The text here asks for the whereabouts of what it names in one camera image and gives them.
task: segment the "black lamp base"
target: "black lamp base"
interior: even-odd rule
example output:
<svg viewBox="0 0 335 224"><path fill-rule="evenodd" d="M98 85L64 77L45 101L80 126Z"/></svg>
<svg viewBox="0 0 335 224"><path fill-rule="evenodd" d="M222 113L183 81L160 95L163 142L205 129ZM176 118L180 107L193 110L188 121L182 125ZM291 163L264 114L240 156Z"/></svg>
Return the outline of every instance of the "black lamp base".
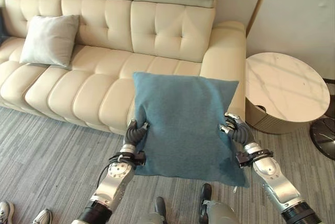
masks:
<svg viewBox="0 0 335 224"><path fill-rule="evenodd" d="M335 160L335 120L321 118L316 120L309 128L310 137L317 149Z"/></svg>

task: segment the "throw pillow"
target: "throw pillow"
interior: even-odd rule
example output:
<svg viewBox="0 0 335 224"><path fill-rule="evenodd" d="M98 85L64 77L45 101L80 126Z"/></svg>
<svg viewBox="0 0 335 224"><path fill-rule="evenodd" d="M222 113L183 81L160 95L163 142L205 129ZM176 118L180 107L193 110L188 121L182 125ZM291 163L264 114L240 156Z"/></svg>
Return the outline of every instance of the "throw pillow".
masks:
<svg viewBox="0 0 335 224"><path fill-rule="evenodd" d="M135 118L150 124L138 149L139 175L163 175L247 186L235 145L219 131L238 81L134 73Z"/></svg>
<svg viewBox="0 0 335 224"><path fill-rule="evenodd" d="M0 9L0 45L8 38L5 23L2 16L2 10Z"/></svg>
<svg viewBox="0 0 335 224"><path fill-rule="evenodd" d="M78 25L78 15L34 16L29 24L20 62L67 67L70 63Z"/></svg>

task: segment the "round side table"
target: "round side table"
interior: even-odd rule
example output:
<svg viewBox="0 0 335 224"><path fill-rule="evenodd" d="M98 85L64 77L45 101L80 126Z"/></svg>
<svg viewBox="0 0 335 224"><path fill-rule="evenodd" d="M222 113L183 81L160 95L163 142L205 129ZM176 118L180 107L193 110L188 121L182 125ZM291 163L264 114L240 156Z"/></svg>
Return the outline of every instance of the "round side table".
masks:
<svg viewBox="0 0 335 224"><path fill-rule="evenodd" d="M327 111L330 94L325 82L301 60L267 52L246 63L245 120L256 129L291 132Z"/></svg>

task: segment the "white pillow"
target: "white pillow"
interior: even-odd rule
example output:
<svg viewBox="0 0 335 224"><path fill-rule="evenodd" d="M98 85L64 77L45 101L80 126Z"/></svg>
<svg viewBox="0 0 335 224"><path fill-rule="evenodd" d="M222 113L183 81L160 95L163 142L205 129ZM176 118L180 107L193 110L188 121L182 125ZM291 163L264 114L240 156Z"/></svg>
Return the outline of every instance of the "white pillow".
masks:
<svg viewBox="0 0 335 224"><path fill-rule="evenodd" d="M56 64L67 67L78 25L79 15L34 16L29 24L20 63Z"/></svg>

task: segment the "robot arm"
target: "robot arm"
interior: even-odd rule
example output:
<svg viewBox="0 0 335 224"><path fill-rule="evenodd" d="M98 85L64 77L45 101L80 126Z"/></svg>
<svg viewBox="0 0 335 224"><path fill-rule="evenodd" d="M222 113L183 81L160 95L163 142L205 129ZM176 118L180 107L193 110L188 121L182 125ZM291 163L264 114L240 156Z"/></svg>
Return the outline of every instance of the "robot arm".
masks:
<svg viewBox="0 0 335 224"><path fill-rule="evenodd" d="M84 211L72 224L105 224L120 204L128 183L134 176L137 165L144 165L144 152L136 152L149 127L144 123L137 128L132 120L127 128L121 150L109 159L107 175L89 199Z"/></svg>
<svg viewBox="0 0 335 224"><path fill-rule="evenodd" d="M236 154L240 167L252 167L255 177L286 223L323 223L299 191L282 174L279 164L272 158L273 153L263 150L255 142L249 126L239 116L231 113L225 113L225 116L227 126L220 125L220 130L235 142L242 144L245 151Z"/></svg>

